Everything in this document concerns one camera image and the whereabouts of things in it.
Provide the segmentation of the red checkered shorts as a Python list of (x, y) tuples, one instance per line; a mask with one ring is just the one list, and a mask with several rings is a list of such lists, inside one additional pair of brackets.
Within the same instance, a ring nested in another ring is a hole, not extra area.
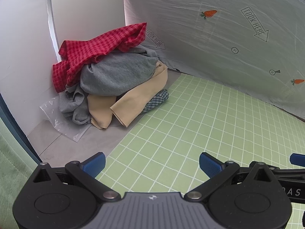
[(95, 64), (114, 50), (123, 53), (145, 40), (147, 23), (132, 24), (108, 31), (91, 40), (63, 41), (58, 54), (62, 60), (52, 66), (52, 80), (57, 93), (80, 80), (84, 65)]

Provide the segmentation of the clear plastic bag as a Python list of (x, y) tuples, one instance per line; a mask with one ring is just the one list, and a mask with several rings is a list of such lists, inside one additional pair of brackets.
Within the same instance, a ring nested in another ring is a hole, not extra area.
[(59, 111), (59, 97), (56, 96), (40, 106), (46, 120), (53, 128), (67, 138), (78, 142), (84, 133), (91, 127), (91, 124), (77, 125), (72, 120), (65, 118)]

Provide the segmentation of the green grid cutting mat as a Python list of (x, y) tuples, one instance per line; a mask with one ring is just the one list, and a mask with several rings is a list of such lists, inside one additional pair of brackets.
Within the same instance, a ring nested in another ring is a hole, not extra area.
[(208, 179), (207, 152), (241, 166), (262, 161), (290, 169), (304, 153), (304, 122), (232, 88), (182, 74), (166, 102), (140, 116), (97, 179), (125, 192), (186, 193)]

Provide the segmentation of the beige garment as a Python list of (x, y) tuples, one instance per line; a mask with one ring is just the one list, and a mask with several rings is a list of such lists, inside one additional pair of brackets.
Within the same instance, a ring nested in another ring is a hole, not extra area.
[(109, 127), (112, 117), (125, 127), (143, 111), (146, 104), (163, 88), (168, 81), (168, 68), (158, 61), (153, 76), (146, 82), (136, 86), (120, 99), (116, 96), (87, 96), (91, 123), (98, 129)]

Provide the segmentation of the dark plaid garment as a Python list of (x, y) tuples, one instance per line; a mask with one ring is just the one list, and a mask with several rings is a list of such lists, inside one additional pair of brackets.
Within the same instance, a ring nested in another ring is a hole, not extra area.
[(167, 90), (163, 89), (158, 92), (153, 98), (144, 106), (141, 114), (147, 113), (155, 107), (163, 104), (163, 102), (167, 101), (169, 98), (169, 93)]

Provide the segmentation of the grey sweatshirt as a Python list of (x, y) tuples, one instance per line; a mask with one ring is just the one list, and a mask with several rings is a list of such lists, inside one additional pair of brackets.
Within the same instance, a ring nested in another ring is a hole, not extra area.
[(100, 62), (82, 68), (79, 81), (59, 94), (59, 111), (77, 125), (94, 121), (107, 128), (117, 97), (148, 81), (157, 62), (157, 53), (143, 46), (127, 53), (114, 50)]

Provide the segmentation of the grey printed backdrop cloth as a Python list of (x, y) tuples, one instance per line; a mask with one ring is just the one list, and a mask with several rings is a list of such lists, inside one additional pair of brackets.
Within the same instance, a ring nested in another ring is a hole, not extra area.
[(304, 0), (124, 0), (169, 67), (304, 117)]

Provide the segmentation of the white foam board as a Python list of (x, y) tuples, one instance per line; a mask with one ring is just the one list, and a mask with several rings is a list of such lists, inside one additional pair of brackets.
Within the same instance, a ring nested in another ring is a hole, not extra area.
[(58, 61), (64, 40), (90, 40), (125, 26), (124, 0), (49, 0), (51, 38)]

